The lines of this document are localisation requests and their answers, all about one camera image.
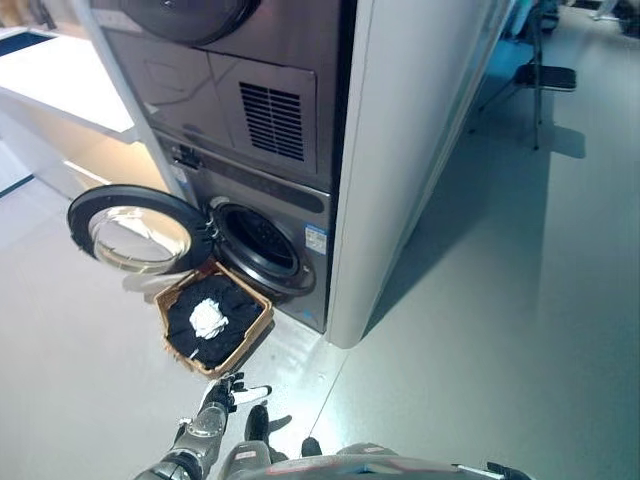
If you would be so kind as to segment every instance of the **gray floor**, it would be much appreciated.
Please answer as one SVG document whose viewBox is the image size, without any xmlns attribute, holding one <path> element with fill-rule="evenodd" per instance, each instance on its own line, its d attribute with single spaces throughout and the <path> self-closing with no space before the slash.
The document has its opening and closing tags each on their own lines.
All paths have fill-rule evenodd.
<svg viewBox="0 0 640 480">
<path fill-rule="evenodd" d="M 472 119 L 358 347 L 278 317 L 245 368 L 274 386 L 274 449 L 296 457 L 312 432 L 326 452 L 367 440 L 538 479 L 638 478 L 640 42 L 588 13 L 563 11 L 547 46 L 579 89 L 545 95 L 541 150 L 530 92 Z M 528 56 L 501 43 L 482 96 Z M 206 381 L 162 349 L 123 275 L 73 246 L 66 205 L 37 181 L 0 200 L 2 476 L 133 478 Z"/>
</svg>

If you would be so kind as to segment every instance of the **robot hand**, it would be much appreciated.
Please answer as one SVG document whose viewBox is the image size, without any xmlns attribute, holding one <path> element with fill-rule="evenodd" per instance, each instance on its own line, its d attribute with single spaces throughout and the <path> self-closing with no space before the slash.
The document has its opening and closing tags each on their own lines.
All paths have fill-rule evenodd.
<svg viewBox="0 0 640 480">
<path fill-rule="evenodd" d="M 180 420 L 173 447 L 160 463 L 135 480 L 204 480 L 218 460 L 227 417 L 237 405 L 264 398 L 271 387 L 245 389 L 244 374 L 225 375 L 211 382 L 195 418 Z"/>
</svg>

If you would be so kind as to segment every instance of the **chair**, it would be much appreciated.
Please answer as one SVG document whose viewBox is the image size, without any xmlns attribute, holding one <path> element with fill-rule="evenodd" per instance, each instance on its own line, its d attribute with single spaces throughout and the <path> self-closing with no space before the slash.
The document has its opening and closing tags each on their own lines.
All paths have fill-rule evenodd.
<svg viewBox="0 0 640 480">
<path fill-rule="evenodd" d="M 529 14 L 529 31 L 533 41 L 533 57 L 528 63 L 520 65 L 505 85 L 489 98 L 479 109 L 481 114 L 489 104 L 494 102 L 507 88 L 514 87 L 504 100 L 508 100 L 523 88 L 534 91 L 534 116 L 533 125 L 535 131 L 534 150 L 538 150 L 538 130 L 542 123 L 540 109 L 542 108 L 542 90 L 556 92 L 572 92 L 576 89 L 576 71 L 564 67 L 551 67 L 542 64 L 542 18 L 543 12 L 540 3 L 531 8 Z"/>
</svg>

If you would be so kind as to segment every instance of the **washing machine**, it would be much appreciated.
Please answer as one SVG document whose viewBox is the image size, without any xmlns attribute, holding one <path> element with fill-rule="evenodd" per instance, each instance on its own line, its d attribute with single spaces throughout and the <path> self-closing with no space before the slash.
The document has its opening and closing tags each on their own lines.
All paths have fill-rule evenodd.
<svg viewBox="0 0 640 480">
<path fill-rule="evenodd" d="M 75 243 L 132 273 L 187 272 L 213 256 L 279 309 L 324 332 L 330 195 L 168 136 L 161 144 L 182 157 L 198 206 L 140 186 L 98 187 L 69 207 Z"/>
<path fill-rule="evenodd" d="M 331 193 L 355 0 L 89 0 L 157 133 Z"/>
</svg>

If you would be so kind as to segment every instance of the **laundry basket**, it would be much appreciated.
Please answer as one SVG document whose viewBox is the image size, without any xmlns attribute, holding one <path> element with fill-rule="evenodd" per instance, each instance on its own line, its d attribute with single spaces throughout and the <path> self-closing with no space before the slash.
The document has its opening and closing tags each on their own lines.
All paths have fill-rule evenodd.
<svg viewBox="0 0 640 480">
<path fill-rule="evenodd" d="M 262 307 L 262 313 L 256 318 L 253 324 L 247 329 L 244 334 L 244 340 L 238 347 L 224 360 L 221 364 L 214 368 L 208 368 L 201 361 L 196 359 L 190 359 L 178 352 L 168 340 L 169 335 L 169 309 L 174 303 L 178 301 L 182 291 L 188 286 L 200 282 L 210 275 L 225 275 L 229 277 L 234 283 L 239 285 L 245 290 L 255 302 Z M 240 364 L 248 357 L 250 352 L 257 343 L 264 338 L 267 333 L 267 329 L 273 326 L 273 304 L 271 301 L 260 293 L 251 288 L 247 283 L 242 281 L 238 276 L 234 275 L 228 269 L 223 267 L 218 262 L 210 261 L 203 268 L 194 270 L 178 283 L 170 286 L 164 291 L 160 292 L 156 298 L 156 305 L 160 310 L 162 316 L 162 322 L 164 325 L 164 340 L 165 348 L 173 356 L 185 364 L 190 370 L 197 370 L 209 378 L 218 378 L 227 372 L 232 372 L 240 366 Z"/>
</svg>

